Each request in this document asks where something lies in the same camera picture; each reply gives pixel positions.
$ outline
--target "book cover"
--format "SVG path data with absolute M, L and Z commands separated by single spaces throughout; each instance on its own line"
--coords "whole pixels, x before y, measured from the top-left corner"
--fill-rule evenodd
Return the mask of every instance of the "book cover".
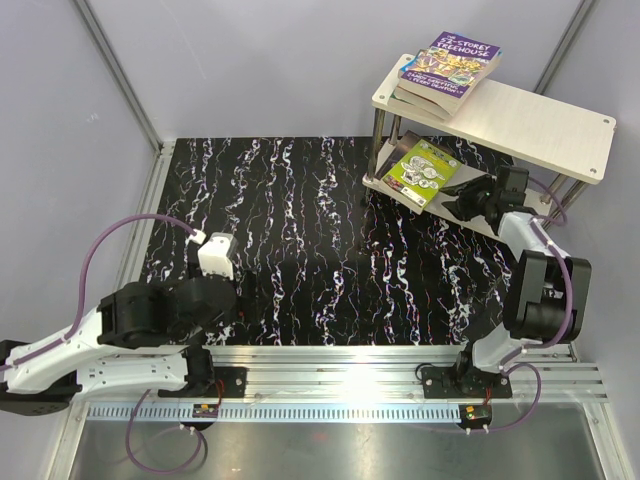
M 489 63 L 500 54 L 500 47 L 477 42 L 454 33 L 442 32 L 429 49 L 400 69 L 405 80 L 461 98 Z
M 389 170 L 382 181 L 424 210 L 458 168 L 458 160 L 421 140 Z

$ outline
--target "metal floor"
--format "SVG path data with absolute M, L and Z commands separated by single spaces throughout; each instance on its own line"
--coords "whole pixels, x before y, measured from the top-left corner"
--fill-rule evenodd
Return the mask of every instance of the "metal floor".
M 496 405 L 506 423 L 522 415 Z M 140 422 L 132 445 L 167 428 Z M 88 421 L 70 478 L 151 479 L 124 449 L 126 422 Z M 175 479 L 604 479 L 586 417 L 577 405 L 540 405 L 532 421 L 509 432 L 476 435 L 430 432 L 414 424 L 219 423 L 205 430 L 208 453 Z M 441 429 L 457 429 L 451 425 Z M 173 468 L 193 452 L 195 440 L 173 432 L 147 444 L 138 459 Z

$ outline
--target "lower shelf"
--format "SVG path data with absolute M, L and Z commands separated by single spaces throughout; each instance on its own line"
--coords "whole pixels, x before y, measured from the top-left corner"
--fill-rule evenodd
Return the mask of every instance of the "lower shelf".
M 376 165 L 376 171 L 378 171 L 382 165 L 384 164 L 384 162 L 387 160 L 387 158 L 389 157 L 389 155 L 391 155 L 391 152 L 393 151 L 395 147 L 391 144 L 389 144 L 389 142 L 385 142 L 385 144 L 382 146 L 382 148 L 380 149 L 380 153 L 378 153 L 378 163 Z M 463 183 L 466 182 L 468 180 L 472 180 L 476 177 L 479 177 L 481 175 L 484 175 L 486 172 L 483 172 L 481 170 L 478 170 L 476 168 L 472 168 L 472 167 L 468 167 L 467 165 L 461 165 L 460 168 L 458 169 L 458 171 L 455 173 L 455 175 L 451 178 L 451 180 L 449 180 L 449 182 L 447 183 L 447 186 L 450 185 L 458 185 L 459 183 Z M 388 195 L 392 198 L 394 198 L 395 200 L 398 200 L 400 203 L 402 203 L 402 195 L 398 192 L 396 192 L 395 190 L 389 188 L 383 181 L 381 180 L 377 180 L 377 179 L 372 179 L 371 181 L 369 181 L 366 176 L 362 179 L 362 183 L 365 187 L 371 188 L 373 190 L 376 190 L 380 193 L 383 193 L 385 195 Z M 540 202 L 540 196 L 541 194 L 539 192 L 536 192 L 535 190 L 531 190 L 531 189 L 527 189 L 527 198 L 525 200 L 525 205 L 527 207 L 531 207 L 533 208 L 536 212 L 538 212 L 539 215 L 547 215 L 549 213 L 549 209 L 551 207 L 551 205 L 546 205 L 542 202 Z M 491 230 L 491 227 L 489 226 L 489 224 L 487 224 L 487 222 L 485 221 L 484 218 L 482 217 L 476 217 L 473 220 L 471 220 L 470 222 L 461 222 L 459 220 L 457 220 L 450 212 L 449 210 L 447 210 L 446 208 L 444 208 L 442 206 L 442 202 L 447 202 L 452 200 L 451 197 L 448 197 L 446 195 L 443 194 L 438 194 L 436 195 L 436 197 L 427 205 L 427 208 L 425 209 L 425 212 L 428 213 L 432 213 L 434 215 L 437 215 L 438 217 L 444 218 L 445 220 L 452 222 L 452 223 L 456 223 L 459 225 L 462 225 L 463 227 L 466 228 L 470 228 L 471 230 L 474 230 L 478 233 L 481 233 L 483 235 L 486 235 L 488 237 L 491 238 L 495 238 L 496 240 L 500 240 L 494 233 L 493 230 Z

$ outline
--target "white tabletop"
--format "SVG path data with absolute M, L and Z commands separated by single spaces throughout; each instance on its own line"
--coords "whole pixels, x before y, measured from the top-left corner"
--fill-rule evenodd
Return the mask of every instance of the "white tabletop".
M 374 107 L 590 184 L 604 177 L 614 118 L 490 79 L 447 121 L 389 106 L 398 70 L 411 59 L 400 57 L 374 93 Z

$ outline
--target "book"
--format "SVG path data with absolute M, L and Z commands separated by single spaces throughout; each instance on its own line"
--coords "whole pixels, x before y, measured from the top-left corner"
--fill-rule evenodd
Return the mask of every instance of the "book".
M 478 82 L 498 66 L 501 55 L 495 45 L 442 32 L 398 71 L 398 87 L 455 115 Z
M 382 169 L 385 169 L 389 160 L 395 161 L 392 160 L 393 156 L 392 152 Z M 459 168 L 458 160 L 420 139 L 399 161 L 390 165 L 382 177 L 381 185 L 385 186 L 385 192 L 390 190 L 400 194 L 400 197 L 391 195 L 400 203 L 417 213 L 422 213 Z
M 437 103 L 422 98 L 415 93 L 396 87 L 389 97 L 388 105 L 402 108 L 416 115 L 424 115 L 425 112 L 437 117 L 439 120 L 449 120 L 452 115 Z

